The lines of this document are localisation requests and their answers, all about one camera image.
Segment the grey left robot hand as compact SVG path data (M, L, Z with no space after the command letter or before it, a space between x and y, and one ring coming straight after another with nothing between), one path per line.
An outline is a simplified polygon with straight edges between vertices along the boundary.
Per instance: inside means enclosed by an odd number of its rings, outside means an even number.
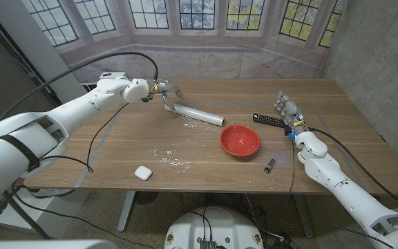
M148 102L153 99L155 94L162 95L162 101L169 107L171 111L176 111L174 103L171 101L168 93L174 93L180 100L184 100L183 92L180 87L166 79L151 80L147 82L149 85L149 94L143 99L144 102Z

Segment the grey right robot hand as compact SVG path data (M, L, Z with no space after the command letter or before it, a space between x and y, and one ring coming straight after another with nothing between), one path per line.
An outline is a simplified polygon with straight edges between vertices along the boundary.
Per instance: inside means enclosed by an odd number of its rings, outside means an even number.
M304 123L303 112L284 92L278 92L278 99L274 107L282 115L286 126L290 128L288 136L291 140L294 140L300 133L308 131Z

